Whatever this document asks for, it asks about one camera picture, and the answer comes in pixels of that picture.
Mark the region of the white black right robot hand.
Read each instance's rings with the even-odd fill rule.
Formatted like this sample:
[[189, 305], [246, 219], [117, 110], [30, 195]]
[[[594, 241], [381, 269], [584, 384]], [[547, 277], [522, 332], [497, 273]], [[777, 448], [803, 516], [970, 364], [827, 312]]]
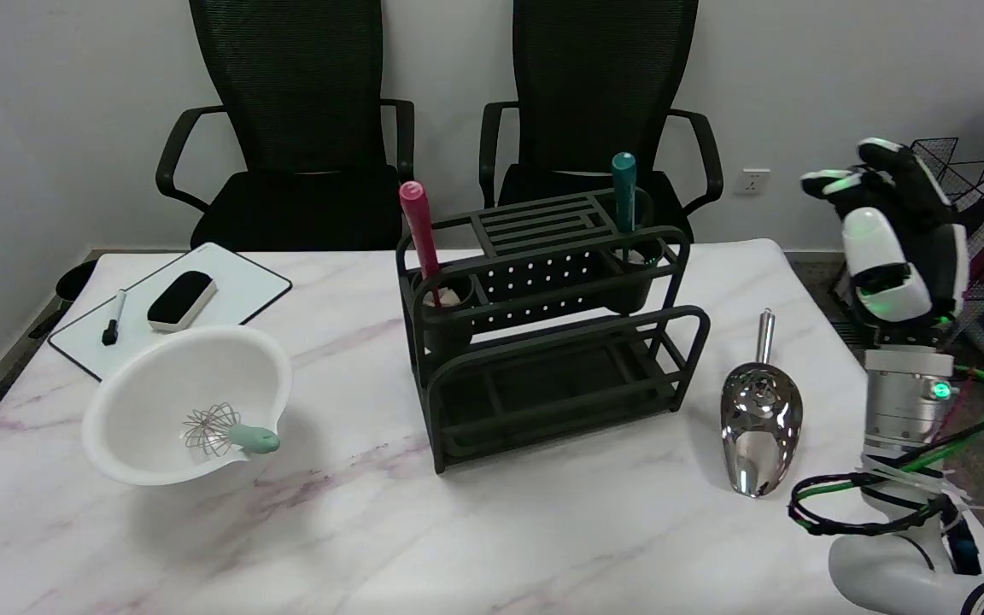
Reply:
[[938, 347], [964, 310], [967, 231], [921, 157], [864, 138], [859, 164], [800, 176], [842, 223], [852, 310], [879, 346]]

